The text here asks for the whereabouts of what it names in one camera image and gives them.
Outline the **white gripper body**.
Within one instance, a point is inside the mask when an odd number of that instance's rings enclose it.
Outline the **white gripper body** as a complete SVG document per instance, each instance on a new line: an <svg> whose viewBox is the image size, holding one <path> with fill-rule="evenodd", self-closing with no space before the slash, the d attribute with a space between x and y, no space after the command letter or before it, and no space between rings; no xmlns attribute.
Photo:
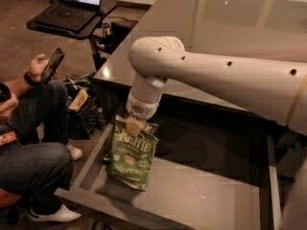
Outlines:
<svg viewBox="0 0 307 230"><path fill-rule="evenodd" d="M126 110L129 115L139 120L149 120L155 114L158 108L158 103L144 103L137 100L131 92L129 92Z"/></svg>

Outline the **person's phone hand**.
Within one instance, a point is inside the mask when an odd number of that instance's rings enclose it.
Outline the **person's phone hand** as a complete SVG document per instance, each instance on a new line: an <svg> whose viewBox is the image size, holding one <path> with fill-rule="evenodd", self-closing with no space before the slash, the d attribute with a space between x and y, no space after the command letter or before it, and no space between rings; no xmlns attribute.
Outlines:
<svg viewBox="0 0 307 230"><path fill-rule="evenodd" d="M45 69L49 59L44 54L35 56L30 62L28 76L36 83L42 83L41 73Z"/></svg>

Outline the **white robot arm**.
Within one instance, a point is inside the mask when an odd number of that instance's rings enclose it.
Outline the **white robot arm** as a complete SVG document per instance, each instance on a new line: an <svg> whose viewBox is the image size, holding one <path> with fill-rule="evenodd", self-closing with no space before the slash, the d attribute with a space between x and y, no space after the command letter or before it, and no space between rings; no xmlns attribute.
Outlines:
<svg viewBox="0 0 307 230"><path fill-rule="evenodd" d="M129 51L135 77L127 111L155 114L171 80L193 86L307 134L307 67L302 63L189 53L173 36L142 37Z"/></svg>

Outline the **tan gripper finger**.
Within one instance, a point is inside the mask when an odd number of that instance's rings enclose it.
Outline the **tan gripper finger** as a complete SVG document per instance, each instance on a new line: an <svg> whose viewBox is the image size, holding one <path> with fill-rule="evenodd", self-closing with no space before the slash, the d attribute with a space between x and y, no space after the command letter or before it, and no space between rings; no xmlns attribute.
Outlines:
<svg viewBox="0 0 307 230"><path fill-rule="evenodd" d="M126 129L129 135L136 137L145 126L145 121L129 116L126 120Z"/></svg>

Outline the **person's near hand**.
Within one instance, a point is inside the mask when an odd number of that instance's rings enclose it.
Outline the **person's near hand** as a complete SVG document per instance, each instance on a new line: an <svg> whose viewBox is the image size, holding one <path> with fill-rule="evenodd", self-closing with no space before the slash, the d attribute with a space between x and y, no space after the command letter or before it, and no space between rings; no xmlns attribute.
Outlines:
<svg viewBox="0 0 307 230"><path fill-rule="evenodd" d="M11 98L0 103L0 123L6 123L12 116L13 111L18 106L17 97L11 93Z"/></svg>

